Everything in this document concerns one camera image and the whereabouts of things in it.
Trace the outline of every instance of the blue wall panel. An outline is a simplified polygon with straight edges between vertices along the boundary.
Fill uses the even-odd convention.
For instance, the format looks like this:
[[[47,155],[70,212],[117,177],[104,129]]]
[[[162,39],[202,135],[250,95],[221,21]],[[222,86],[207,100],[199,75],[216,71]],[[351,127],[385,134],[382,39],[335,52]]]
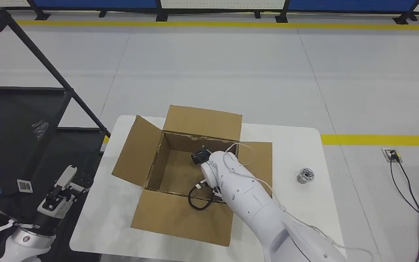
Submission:
[[[291,0],[291,10],[407,11],[414,0]]]
[[[155,8],[155,0],[35,0],[38,7]]]
[[[155,8],[155,0],[35,0],[39,7]],[[291,0],[291,10],[406,11],[414,0]]]

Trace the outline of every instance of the white table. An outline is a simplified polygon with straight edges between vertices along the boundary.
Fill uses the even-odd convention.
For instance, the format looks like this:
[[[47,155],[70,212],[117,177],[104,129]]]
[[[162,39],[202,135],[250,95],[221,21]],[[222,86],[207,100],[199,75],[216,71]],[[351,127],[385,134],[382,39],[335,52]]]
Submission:
[[[111,172],[134,119],[121,116],[115,124],[70,248],[176,261],[263,261],[259,241],[236,216],[229,247],[130,228],[142,189]],[[164,125],[164,118],[146,119],[159,128]],[[273,143],[273,186],[281,203],[293,215],[343,243],[319,132],[313,128],[243,124],[241,139]],[[303,167],[314,171],[312,183],[301,185],[296,181]]]

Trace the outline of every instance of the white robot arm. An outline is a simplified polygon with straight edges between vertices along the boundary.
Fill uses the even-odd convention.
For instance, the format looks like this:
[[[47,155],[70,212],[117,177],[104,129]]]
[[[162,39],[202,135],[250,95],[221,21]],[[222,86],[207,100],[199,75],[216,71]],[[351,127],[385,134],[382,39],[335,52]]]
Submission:
[[[255,233],[266,262],[346,261],[328,239],[280,208],[233,153],[212,153],[201,170],[207,184],[220,188],[224,201]]]
[[[90,188],[73,183],[77,173],[75,166],[68,166],[53,190],[38,206],[33,225],[15,223],[13,220],[4,229],[18,226],[14,234],[7,238],[5,253],[0,262],[40,262],[38,255],[51,249],[56,238],[55,230],[77,198]]]

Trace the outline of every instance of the yellow floor line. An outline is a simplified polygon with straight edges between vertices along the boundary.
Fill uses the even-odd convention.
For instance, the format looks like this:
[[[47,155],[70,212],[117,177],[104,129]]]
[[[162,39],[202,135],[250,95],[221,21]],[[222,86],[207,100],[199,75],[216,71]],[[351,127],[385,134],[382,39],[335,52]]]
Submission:
[[[373,134],[322,134],[323,145],[400,145],[419,146],[419,136]]]
[[[419,30],[419,25],[397,24],[319,24],[319,23],[275,23],[275,22],[219,22],[219,21],[34,21],[19,20],[21,26],[132,26],[132,27],[240,27],[240,28],[321,28],[362,30]]]

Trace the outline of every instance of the white wall panel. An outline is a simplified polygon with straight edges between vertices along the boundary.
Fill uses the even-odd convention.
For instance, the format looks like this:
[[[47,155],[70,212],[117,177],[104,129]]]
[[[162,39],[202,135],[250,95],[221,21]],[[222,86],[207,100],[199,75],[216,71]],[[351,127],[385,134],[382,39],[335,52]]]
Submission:
[[[282,9],[285,0],[162,0],[168,9]]]
[[[28,7],[26,0],[0,0],[0,7]]]

